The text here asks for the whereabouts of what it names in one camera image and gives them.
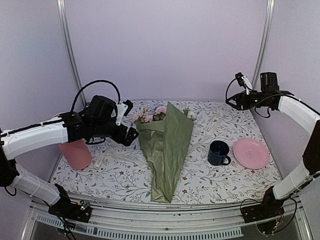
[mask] metal pole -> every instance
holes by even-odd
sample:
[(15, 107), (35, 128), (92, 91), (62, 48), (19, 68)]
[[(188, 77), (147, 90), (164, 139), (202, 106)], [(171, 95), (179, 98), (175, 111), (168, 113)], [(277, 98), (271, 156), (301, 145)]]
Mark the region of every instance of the metal pole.
[[(74, 51), (73, 51), (72, 44), (71, 44), (65, 1), (64, 0), (57, 0), (57, 5), (58, 5), (59, 18), (60, 18), (60, 23), (61, 23), (61, 28), (62, 28), (62, 34), (64, 37), (64, 42), (65, 42), (66, 50), (68, 53), (68, 58), (70, 61), (74, 84), (75, 84), (76, 89), (79, 91), (82, 88), (82, 84), (80, 81), (79, 72), (78, 72), (78, 68), (77, 68), (77, 64), (76, 64), (76, 59), (75, 59)], [(81, 92), (79, 97), (80, 97), (81, 104), (83, 105), (83, 107), (86, 106), (87, 100), (86, 100), (84, 93)]]
[(266, 47), (267, 47), (267, 41), (269, 37), (269, 32), (271, 28), (271, 22), (272, 17), (274, 13), (274, 6), (275, 6), (275, 0), (268, 0), (266, 5), (266, 12), (265, 12), (265, 18), (264, 18), (264, 27), (263, 27), (263, 33), (262, 33), (262, 39), (259, 49), (259, 55), (255, 64), (254, 73), (252, 77), (252, 86), (253, 89), (256, 89), (258, 80), (259, 80), (259, 74), (261, 71), (262, 63), (264, 60)]

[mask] pink vase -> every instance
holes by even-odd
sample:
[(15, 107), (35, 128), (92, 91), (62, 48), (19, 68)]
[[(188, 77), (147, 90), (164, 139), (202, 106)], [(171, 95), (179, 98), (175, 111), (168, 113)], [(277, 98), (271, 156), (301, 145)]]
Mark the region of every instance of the pink vase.
[(83, 170), (90, 165), (92, 160), (91, 152), (84, 139), (59, 144), (59, 148), (72, 169)]

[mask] floral tablecloth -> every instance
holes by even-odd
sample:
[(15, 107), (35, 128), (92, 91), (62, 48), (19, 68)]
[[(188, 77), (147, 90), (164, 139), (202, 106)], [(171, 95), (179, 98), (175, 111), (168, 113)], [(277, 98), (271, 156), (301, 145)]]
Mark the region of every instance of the floral tablecloth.
[[(171, 101), (178, 109), (189, 108), (196, 114), (190, 146), (201, 141), (209, 131), (212, 118), (223, 116), (221, 124), (202, 146), (187, 155), (177, 183), (172, 203), (214, 204), (234, 203), (246, 198), (261, 199), (265, 190), (281, 179), (270, 155), (269, 163), (259, 170), (241, 166), (234, 157), (233, 145), (238, 139), (252, 138), (266, 145), (250, 111), (238, 111), (225, 103), (204, 101)], [(132, 126), (134, 113), (166, 101), (133, 101), (133, 109), (123, 120)], [(230, 147), (231, 164), (212, 166), (207, 161), (208, 144), (213, 140), (225, 141)], [(84, 170), (69, 167), (61, 158), (51, 182), (67, 191), (93, 197), (149, 203), (151, 195), (151, 169), (136, 139), (129, 147), (107, 139), (99, 145), (89, 146), (92, 162), (103, 155), (99, 169), (93, 163)]]

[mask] dark mug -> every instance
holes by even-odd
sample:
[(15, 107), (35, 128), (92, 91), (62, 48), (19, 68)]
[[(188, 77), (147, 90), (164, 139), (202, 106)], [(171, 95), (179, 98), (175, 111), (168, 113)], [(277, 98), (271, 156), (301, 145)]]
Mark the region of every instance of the dark mug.
[(210, 144), (208, 161), (211, 165), (220, 166), (231, 163), (231, 158), (228, 156), (229, 146), (224, 141), (213, 141)]

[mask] pink plate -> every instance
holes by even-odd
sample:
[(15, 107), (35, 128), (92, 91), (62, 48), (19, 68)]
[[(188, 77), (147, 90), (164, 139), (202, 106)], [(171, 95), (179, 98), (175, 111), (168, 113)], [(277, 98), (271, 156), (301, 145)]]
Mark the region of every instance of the pink plate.
[(248, 169), (262, 169), (269, 161), (269, 151), (259, 141), (243, 138), (233, 145), (237, 161)]

